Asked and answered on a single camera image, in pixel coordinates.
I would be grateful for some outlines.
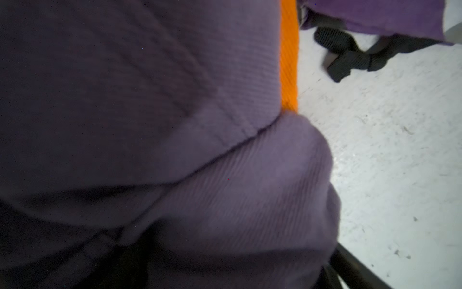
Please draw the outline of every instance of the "concrete floor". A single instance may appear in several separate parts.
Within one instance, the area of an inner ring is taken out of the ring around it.
[[[336,84],[313,33],[300,32],[299,111],[332,148],[340,242],[395,289],[462,288],[462,45]]]

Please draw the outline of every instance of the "orange fabric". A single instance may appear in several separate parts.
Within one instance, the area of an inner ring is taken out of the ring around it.
[[[279,78],[283,109],[297,111],[298,16],[297,0],[280,0]]]

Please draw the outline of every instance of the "floor stain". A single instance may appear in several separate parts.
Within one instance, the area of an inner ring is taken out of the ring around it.
[[[360,118],[359,116],[354,116],[355,118],[359,119],[363,124],[366,124],[366,121],[362,118]]]
[[[412,131],[408,130],[407,127],[405,127],[405,126],[402,126],[401,129],[403,131],[407,132],[408,135],[413,135],[414,134]]]

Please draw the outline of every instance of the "purple clothing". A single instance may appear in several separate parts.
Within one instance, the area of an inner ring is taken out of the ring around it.
[[[314,284],[340,202],[280,112],[279,1],[2,9],[0,283],[72,288],[155,227],[146,288]]]
[[[298,0],[298,3],[340,19],[350,31],[383,36],[398,33],[445,41],[444,0]],[[310,22],[302,27],[310,28]]]

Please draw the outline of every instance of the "black strap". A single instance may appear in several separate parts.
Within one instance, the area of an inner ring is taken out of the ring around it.
[[[325,27],[316,30],[315,41],[339,55],[327,68],[329,76],[335,82],[349,76],[353,68],[376,71],[382,69],[388,59],[398,53],[409,53],[439,43],[433,39],[395,34],[389,38],[388,45],[381,51],[368,54],[359,49],[351,35]]]

